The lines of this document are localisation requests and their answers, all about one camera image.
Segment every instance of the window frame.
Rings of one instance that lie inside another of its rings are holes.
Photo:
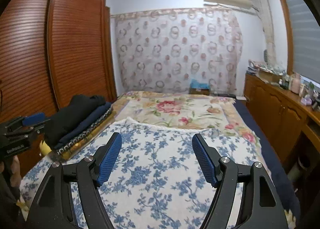
[[[282,11],[284,14],[284,22],[287,30],[287,45],[288,45],[288,59],[287,59],[287,73],[291,75],[293,73],[293,36],[292,27],[289,15],[289,8],[286,0],[280,0]]]

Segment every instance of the black folded cloth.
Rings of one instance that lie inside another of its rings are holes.
[[[52,115],[44,127],[46,144],[53,149],[59,140],[75,129],[97,107],[106,103],[103,96],[75,95],[69,105]]]

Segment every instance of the window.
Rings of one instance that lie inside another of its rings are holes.
[[[303,0],[281,0],[287,27],[288,73],[320,83],[320,27]]]

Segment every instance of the wardrobe door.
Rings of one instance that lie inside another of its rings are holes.
[[[57,111],[47,73],[45,26],[48,0],[11,0],[0,17],[0,122]],[[19,155],[24,176],[40,159],[39,140]]]
[[[60,108],[75,94],[108,99],[104,40],[105,0],[51,0],[48,54]]]

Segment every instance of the bed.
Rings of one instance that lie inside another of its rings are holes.
[[[114,170],[99,188],[115,228],[200,227],[215,189],[205,182],[193,154],[191,138],[197,132],[237,163],[262,162],[284,209],[299,217],[299,202],[279,159],[237,100],[138,91],[122,95],[113,110],[108,127],[67,163],[93,154],[113,132],[121,133],[123,146]],[[44,157],[23,178],[20,190],[28,206],[54,160],[53,155]],[[241,194],[238,184],[228,228],[236,223]],[[72,195],[79,226],[86,228],[76,183]]]

